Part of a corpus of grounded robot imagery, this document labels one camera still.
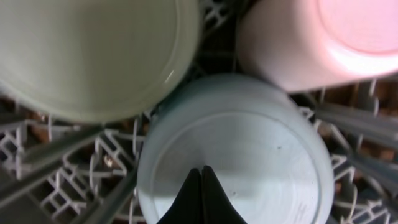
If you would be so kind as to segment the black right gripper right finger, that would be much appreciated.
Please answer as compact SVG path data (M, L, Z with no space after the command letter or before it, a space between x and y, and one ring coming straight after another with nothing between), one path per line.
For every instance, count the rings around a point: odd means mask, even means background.
M246 224L210 166L204 166L201 173L201 196L205 224Z

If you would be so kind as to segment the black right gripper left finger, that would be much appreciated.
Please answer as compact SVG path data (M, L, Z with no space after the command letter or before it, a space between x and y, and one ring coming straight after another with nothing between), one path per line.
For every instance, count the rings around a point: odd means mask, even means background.
M198 169L192 169L173 204L157 223L201 224L202 222L201 175Z

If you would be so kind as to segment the light blue white bowl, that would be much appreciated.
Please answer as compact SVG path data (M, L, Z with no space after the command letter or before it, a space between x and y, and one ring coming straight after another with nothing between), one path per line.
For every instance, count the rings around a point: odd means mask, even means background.
M327 148L289 96L243 75L183 87L152 122L137 193L147 223L171 207L192 169L210 166L247 223L325 223L334 194Z

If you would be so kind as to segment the mint green bowl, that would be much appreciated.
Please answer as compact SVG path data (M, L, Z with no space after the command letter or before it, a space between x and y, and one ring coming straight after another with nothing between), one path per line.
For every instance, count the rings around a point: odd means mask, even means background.
M189 0L1 1L1 89L83 123L126 119L185 76L201 36Z

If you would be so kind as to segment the pink cup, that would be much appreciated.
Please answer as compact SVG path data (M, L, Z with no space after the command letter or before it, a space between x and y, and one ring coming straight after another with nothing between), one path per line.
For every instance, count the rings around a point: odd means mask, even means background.
M397 71L397 0L266 0L236 36L242 69L287 92Z

